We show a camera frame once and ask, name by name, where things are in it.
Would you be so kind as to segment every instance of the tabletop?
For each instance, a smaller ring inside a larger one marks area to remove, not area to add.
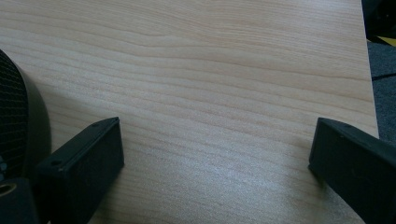
[[[0,49],[52,150],[120,117],[90,223],[362,223],[307,169],[318,117],[377,136],[361,0],[4,0]]]

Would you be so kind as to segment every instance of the wood grain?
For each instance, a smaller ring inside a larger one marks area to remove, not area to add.
[[[53,150],[119,116],[91,223],[361,223],[307,170],[318,117],[377,135],[361,1],[0,2]]]

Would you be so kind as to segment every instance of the black plastic bracket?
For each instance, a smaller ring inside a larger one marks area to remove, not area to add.
[[[123,165],[118,118],[90,125],[40,162],[51,223],[87,223]]]
[[[395,223],[396,147],[319,118],[309,163],[366,223]]]
[[[96,122],[37,165],[37,184],[0,182],[0,223],[87,223],[123,165],[119,118]]]

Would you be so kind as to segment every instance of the yellow object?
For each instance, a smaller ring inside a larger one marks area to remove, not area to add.
[[[383,37],[383,36],[379,36],[379,38],[382,39],[383,41],[387,42],[389,45],[396,47],[396,39],[387,38],[387,37]]]

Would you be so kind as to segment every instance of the speaker grille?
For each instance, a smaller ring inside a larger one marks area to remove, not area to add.
[[[0,181],[21,176],[28,131],[27,92],[16,65],[0,50]]]

